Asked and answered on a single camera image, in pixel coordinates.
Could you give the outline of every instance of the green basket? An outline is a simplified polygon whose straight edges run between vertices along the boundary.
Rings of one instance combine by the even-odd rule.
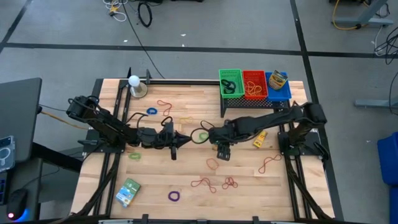
[[[240,70],[240,69],[220,69],[218,73],[220,75],[220,91],[221,91],[221,97],[223,99],[239,98],[244,95],[242,70]],[[231,82],[235,82],[236,89],[235,89],[234,93],[232,93],[232,94],[224,93],[224,91],[223,91],[224,86],[221,84],[222,79],[225,79],[225,80],[228,80]]]

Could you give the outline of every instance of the computer mouse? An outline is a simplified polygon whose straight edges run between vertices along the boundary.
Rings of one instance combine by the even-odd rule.
[[[10,220],[17,220],[25,211],[27,190],[18,189],[10,194],[7,203],[7,216]]]

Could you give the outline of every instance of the red basket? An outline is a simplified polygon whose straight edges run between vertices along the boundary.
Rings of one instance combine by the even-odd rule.
[[[254,86],[260,86],[261,91],[256,95],[250,95],[248,92],[248,88],[253,88],[253,85],[249,82],[253,82]],[[265,71],[243,71],[243,86],[244,98],[247,100],[263,100],[268,96],[268,87]]]

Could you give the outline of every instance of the yellow cable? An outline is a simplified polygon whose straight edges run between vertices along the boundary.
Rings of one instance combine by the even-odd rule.
[[[63,120],[63,119],[61,119],[61,118],[59,118],[59,117],[57,117],[57,116],[55,116],[55,115],[52,115],[52,114],[50,114],[50,113],[47,113],[47,112],[44,112],[44,111],[42,111],[41,113],[42,113],[42,114],[45,114],[45,115],[47,115],[47,116],[50,116],[51,118],[54,118],[54,119],[56,119],[56,120],[59,120],[59,121],[65,123],[65,124],[69,124],[69,125],[72,126],[72,127],[75,127],[75,128],[78,128],[78,129],[83,129],[83,130],[88,130],[88,128],[83,128],[83,127],[77,126],[77,125],[75,125],[75,124],[71,124],[71,123],[69,123],[68,121],[65,121],[65,120]]]
[[[356,29],[356,28],[357,28],[356,26],[355,26],[355,27],[338,27],[338,26],[336,25],[336,22],[335,22],[335,14],[336,14],[337,5],[338,5],[339,2],[340,2],[340,0],[337,0],[337,1],[336,1],[335,9],[333,10],[333,15],[332,15],[332,17],[331,17],[331,19],[332,19],[332,21],[333,21],[333,25],[335,25],[335,27],[336,27],[337,29],[339,29],[339,30],[353,30],[353,29]]]

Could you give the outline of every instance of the blue rubber band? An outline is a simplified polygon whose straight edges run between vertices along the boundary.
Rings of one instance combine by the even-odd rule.
[[[147,114],[155,115],[155,114],[157,114],[157,109],[156,108],[148,108]]]

